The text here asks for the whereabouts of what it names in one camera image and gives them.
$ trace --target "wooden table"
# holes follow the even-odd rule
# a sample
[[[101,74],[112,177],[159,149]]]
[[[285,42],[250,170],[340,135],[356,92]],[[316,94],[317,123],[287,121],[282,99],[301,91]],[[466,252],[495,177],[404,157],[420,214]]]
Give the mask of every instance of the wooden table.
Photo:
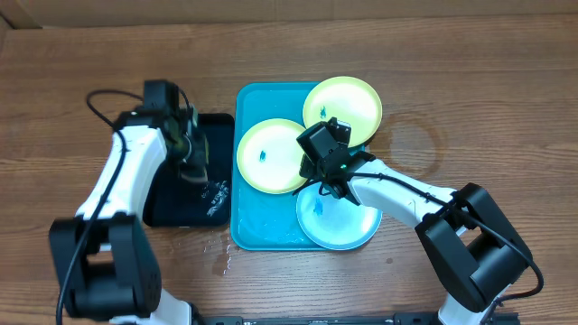
[[[9,31],[0,56],[0,322],[53,323],[55,218],[88,196],[110,130],[85,107],[95,88],[177,82],[201,112],[235,112],[247,83],[369,82],[384,117],[371,151],[434,184],[485,186],[545,274],[508,302],[525,323],[578,317],[578,16],[205,24]],[[107,116],[133,107],[96,104]],[[346,253],[254,253],[229,230],[147,229],[163,285],[205,315],[383,315],[445,297],[413,229],[390,217]],[[511,292],[536,283],[527,271]],[[67,323],[89,323],[68,321]]]

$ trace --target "white plate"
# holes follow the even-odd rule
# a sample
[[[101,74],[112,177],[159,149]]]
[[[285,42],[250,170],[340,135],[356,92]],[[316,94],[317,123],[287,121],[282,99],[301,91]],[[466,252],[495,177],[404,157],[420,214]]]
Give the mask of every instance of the white plate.
[[[378,231],[381,211],[356,206],[345,199],[319,195],[313,184],[297,198],[297,219],[315,244],[334,250],[353,249],[365,244]]]

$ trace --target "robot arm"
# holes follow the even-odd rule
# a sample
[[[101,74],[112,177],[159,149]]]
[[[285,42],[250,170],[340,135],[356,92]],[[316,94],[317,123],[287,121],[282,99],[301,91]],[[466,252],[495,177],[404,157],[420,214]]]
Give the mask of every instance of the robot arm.
[[[63,293],[64,305],[73,318],[143,325],[191,325],[202,322],[195,308],[173,298],[162,289],[159,265],[154,258],[141,220],[153,178],[167,163],[187,181],[206,180],[207,143],[196,129],[196,114],[180,110],[179,89],[164,81],[146,81],[144,103],[124,112],[115,129],[125,139],[113,135],[107,163],[95,189],[74,219],[56,220],[49,239],[63,286],[70,265],[74,265],[69,286]],[[97,205],[105,195],[115,169],[125,152],[124,163],[107,201],[92,225],[86,243],[79,234],[88,227]],[[74,251],[86,249],[78,259]],[[111,251],[113,261],[93,265],[87,255]]]
[[[163,133],[159,128],[135,125],[126,126],[120,132],[126,139],[125,163],[98,218],[112,218],[117,212],[123,211],[127,215],[133,215],[142,220],[146,196],[154,174],[166,159],[167,148]],[[119,136],[113,134],[112,149],[105,168],[89,198],[76,212],[77,217],[82,216],[87,220],[92,216],[117,167],[122,150]]]
[[[334,117],[297,138],[304,150],[300,174],[310,179],[304,186],[320,182],[320,193],[380,209],[413,228],[449,293],[439,321],[479,324],[528,267],[528,247],[482,187],[439,188],[393,171],[369,153],[351,155],[350,130]],[[485,229],[464,245],[459,235],[477,226]]]
[[[411,177],[405,176],[387,167],[382,161],[374,160],[364,163],[359,169],[359,173],[384,174],[398,178],[411,184],[419,190],[429,192],[436,198],[445,202],[453,200],[454,189],[439,188]],[[358,204],[376,208],[382,212],[396,218],[410,228],[419,225],[425,215],[437,212],[441,207],[439,204],[423,198],[407,188],[391,182],[381,181],[374,178],[353,177],[349,182],[349,191]]]

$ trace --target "blue tray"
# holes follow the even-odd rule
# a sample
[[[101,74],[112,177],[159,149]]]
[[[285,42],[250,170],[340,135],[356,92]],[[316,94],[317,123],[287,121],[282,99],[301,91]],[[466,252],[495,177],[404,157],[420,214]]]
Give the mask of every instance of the blue tray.
[[[254,189],[237,167],[237,148],[251,126],[271,118],[303,125],[303,103],[319,82],[271,82],[245,86],[237,96],[235,152],[231,196],[231,236],[247,250],[324,250],[313,243],[297,221],[297,197]]]

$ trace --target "yellow plate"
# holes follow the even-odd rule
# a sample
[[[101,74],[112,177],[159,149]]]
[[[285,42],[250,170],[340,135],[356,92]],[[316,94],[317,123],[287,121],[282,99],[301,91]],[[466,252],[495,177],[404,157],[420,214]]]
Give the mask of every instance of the yellow plate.
[[[303,150],[296,139],[305,128],[273,118],[253,125],[237,149],[237,167],[251,186],[270,194],[296,190],[306,181],[299,176]]]
[[[364,144],[381,123],[381,99],[367,82],[335,77],[315,86],[305,99],[303,121],[309,128],[337,117],[351,125],[350,147]]]

